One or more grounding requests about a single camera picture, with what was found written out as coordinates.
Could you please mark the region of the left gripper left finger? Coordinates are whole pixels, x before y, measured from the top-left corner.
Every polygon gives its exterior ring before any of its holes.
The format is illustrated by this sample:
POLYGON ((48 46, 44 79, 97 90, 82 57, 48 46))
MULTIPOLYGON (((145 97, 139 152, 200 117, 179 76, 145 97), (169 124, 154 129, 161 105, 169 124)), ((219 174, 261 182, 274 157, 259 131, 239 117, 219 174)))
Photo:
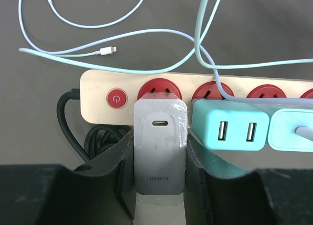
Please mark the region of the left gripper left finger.
POLYGON ((134 134, 70 170, 59 164, 2 165, 3 225, 130 225, 134 220, 134 134))

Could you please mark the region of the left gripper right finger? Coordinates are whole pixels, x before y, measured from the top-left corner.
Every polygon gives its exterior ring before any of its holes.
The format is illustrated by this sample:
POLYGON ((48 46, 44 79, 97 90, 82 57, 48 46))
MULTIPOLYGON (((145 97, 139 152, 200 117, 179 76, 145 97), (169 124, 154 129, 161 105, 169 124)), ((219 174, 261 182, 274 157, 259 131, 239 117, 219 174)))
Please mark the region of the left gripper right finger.
POLYGON ((184 189, 189 225, 310 225, 311 169, 247 171, 188 136, 184 189))

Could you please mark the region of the white honor charger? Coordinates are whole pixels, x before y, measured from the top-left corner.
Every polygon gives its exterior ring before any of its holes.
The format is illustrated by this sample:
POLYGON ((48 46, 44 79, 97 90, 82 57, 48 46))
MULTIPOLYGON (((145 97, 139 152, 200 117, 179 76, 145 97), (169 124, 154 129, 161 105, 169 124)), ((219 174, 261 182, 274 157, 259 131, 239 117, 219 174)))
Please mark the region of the white honor charger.
POLYGON ((141 195, 184 190, 188 111, 173 93, 146 93, 134 105, 134 179, 141 195))

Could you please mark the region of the beige wooden power strip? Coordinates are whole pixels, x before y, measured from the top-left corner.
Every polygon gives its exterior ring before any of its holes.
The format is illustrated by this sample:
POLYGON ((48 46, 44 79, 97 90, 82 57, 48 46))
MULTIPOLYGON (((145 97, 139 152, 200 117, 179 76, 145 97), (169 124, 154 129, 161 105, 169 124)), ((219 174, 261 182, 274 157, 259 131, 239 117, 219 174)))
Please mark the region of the beige wooden power strip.
MULTIPOLYGON (((82 117, 91 124, 132 125, 134 104, 140 88, 149 80, 164 78, 173 82, 180 90, 183 101, 191 105, 198 87, 212 82, 212 74, 162 73, 124 74, 101 70, 88 70, 80 78, 80 109, 82 117)), ((258 78, 242 76, 220 76, 236 97, 247 97, 257 86, 274 85, 288 98, 299 98, 312 89, 309 80, 258 78)))

